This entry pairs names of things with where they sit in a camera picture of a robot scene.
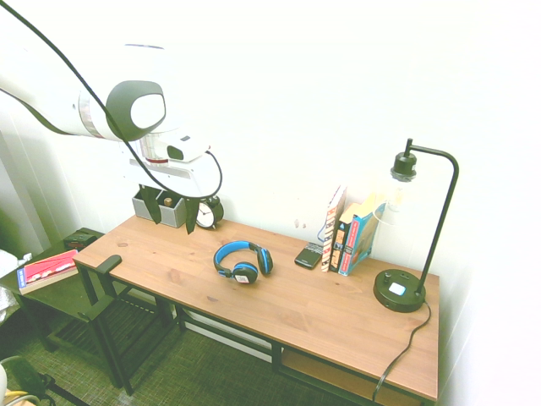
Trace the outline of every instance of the clock face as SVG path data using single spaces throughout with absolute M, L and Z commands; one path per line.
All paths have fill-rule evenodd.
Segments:
M 199 203 L 199 212 L 197 213 L 197 223 L 200 227 L 211 228 L 214 225 L 214 213 L 206 205 L 206 203 Z

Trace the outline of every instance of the blue book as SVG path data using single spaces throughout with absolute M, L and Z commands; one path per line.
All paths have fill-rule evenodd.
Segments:
M 370 255 L 372 252 L 372 243 L 374 242 L 375 231 L 379 221 L 374 216 L 374 198 L 370 196 L 364 203 L 364 212 L 362 215 L 354 214 L 349 232 L 343 248 L 342 260 L 338 273 L 347 276 L 353 268 Z M 375 210 L 376 216 L 381 218 L 385 209 L 385 203 L 382 203 Z

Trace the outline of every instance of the headphone ear cup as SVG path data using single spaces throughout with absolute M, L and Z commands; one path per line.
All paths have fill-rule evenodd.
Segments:
M 254 283 L 258 273 L 257 268 L 249 262 L 239 262 L 232 270 L 232 278 L 239 283 Z
M 260 270 L 264 275 L 268 275 L 272 271 L 272 257 L 269 250 L 262 248 L 257 251 L 257 262 L 260 265 Z

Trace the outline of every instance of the black power cord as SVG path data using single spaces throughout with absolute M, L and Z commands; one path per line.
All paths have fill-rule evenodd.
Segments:
M 409 348 L 412 346 L 412 341 L 413 341 L 413 335 L 415 335 L 415 333 L 417 331 L 419 331 L 421 328 L 423 328 L 424 326 L 426 326 L 427 324 L 429 324 L 429 321 L 430 321 L 430 317 L 432 317 L 432 309 L 430 309 L 430 305 L 429 305 L 429 302 L 427 302 L 426 300 L 424 301 L 424 303 L 427 305 L 427 307 L 429 308 L 429 318 L 426 319 L 426 321 L 421 324 L 420 326 L 417 326 L 413 329 L 412 331 L 412 334 L 409 336 L 409 343 L 407 344 L 407 347 L 397 355 L 396 358 L 394 358 L 391 363 L 389 364 L 389 366 L 387 366 L 387 369 L 385 370 L 385 372 L 383 373 L 383 375 L 381 376 L 380 378 L 380 381 L 378 382 L 378 384 L 376 385 L 375 387 L 375 390 L 374 390 L 374 393 L 372 394 L 372 402 L 375 402 L 375 397 L 378 396 L 378 392 L 380 391 L 381 389 L 381 386 L 383 385 L 383 382 L 385 381 L 385 379 L 387 378 L 387 376 L 389 375 L 389 373 L 391 372 L 392 368 L 395 366 L 396 362 L 398 362 L 398 360 L 409 350 Z
M 168 192 L 171 192 L 171 193 L 174 193 L 176 195 L 180 195 L 179 193 L 175 192 L 174 190 L 171 190 L 169 189 L 166 185 L 162 184 L 158 179 L 156 179 L 154 177 L 154 175 L 149 171 L 149 169 L 146 167 L 146 165 L 141 161 L 141 159 L 139 158 L 139 156 L 137 155 L 137 153 L 134 151 L 134 148 L 126 141 L 126 138 L 124 137 L 122 131 L 120 130 L 120 128 L 118 127 L 117 125 L 117 122 L 114 120 L 114 118 L 112 117 L 112 115 L 109 113 L 109 110 L 107 109 L 107 107 L 105 107 L 105 105 L 101 102 L 100 98 L 97 96 L 97 94 L 92 90 L 92 88 L 88 85 L 88 83 L 86 83 L 86 80 L 83 78 L 83 76 L 81 76 L 81 74 L 79 73 L 79 71 L 72 65 L 72 63 L 69 61 L 69 59 L 62 53 L 62 51 L 60 51 L 60 49 L 58 49 L 44 34 L 41 33 L 41 31 L 39 31 L 30 21 L 28 21 L 25 17 L 23 17 L 22 15 L 20 15 L 19 13 L 17 13 L 13 8 L 11 8 L 8 4 L 6 4 L 3 0 L 0 0 L 0 5 L 6 9 L 6 11 L 8 11 L 8 13 L 10 13 L 11 15 L 13 15 L 19 22 L 21 22 L 22 24 L 24 24 L 28 29 L 30 29 L 34 34 L 36 34 L 42 41 L 44 41 L 62 60 L 63 62 L 68 66 L 69 70 L 71 70 L 74 75 L 77 77 L 77 79 L 79 79 L 79 81 L 81 82 L 81 84 L 85 87 L 85 89 L 90 93 L 90 95 L 92 96 L 92 98 L 94 100 L 96 100 L 96 102 L 98 103 L 98 105 L 100 106 L 101 110 L 103 110 L 103 112 L 105 113 L 107 119 L 109 120 L 109 122 L 112 124 L 112 126 L 114 127 L 114 129 L 117 131 L 118 135 L 119 135 L 119 138 L 123 141 L 123 143 L 128 147 L 129 151 L 131 152 L 131 154 L 134 156 L 135 160 L 137 161 L 137 163 L 141 166 L 141 168 L 145 171 L 145 173 L 149 176 L 150 179 L 152 179 L 154 182 L 156 182 L 156 184 L 158 184 L 161 188 L 163 188 L 164 190 L 168 191 Z M 220 167 L 220 164 L 218 163 L 218 161 L 216 160 L 216 157 L 212 154 L 212 152 L 210 151 L 206 151 L 207 154 L 209 154 L 210 156 L 212 156 L 212 158 L 214 159 L 214 162 L 216 163 L 217 167 L 218 167 L 218 171 L 220 172 L 220 183 L 218 184 L 218 187 L 216 188 L 216 190 L 211 193 L 210 195 L 206 195 L 206 196 L 186 196 L 186 195 L 180 195 L 181 197 L 183 198 L 186 198 L 186 199 L 200 199 L 200 200 L 203 200 L 203 199 L 208 199 L 212 196 L 214 196 L 216 193 L 218 193 L 218 190 L 220 190 L 221 188 L 221 181 L 222 181 L 222 173 L 221 173 L 221 167 Z

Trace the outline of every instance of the dark green carpet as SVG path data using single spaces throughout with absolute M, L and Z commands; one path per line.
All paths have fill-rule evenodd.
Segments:
M 0 326 L 0 356 L 24 356 L 40 373 L 53 376 L 60 387 L 91 406 L 349 404 L 273 373 L 271 364 L 261 359 L 196 332 L 181 334 L 178 328 L 132 377 L 135 393 L 129 397 L 111 384 L 103 370 L 64 348 L 48 353 L 30 332 L 18 310 Z M 71 404 L 50 394 L 58 406 Z

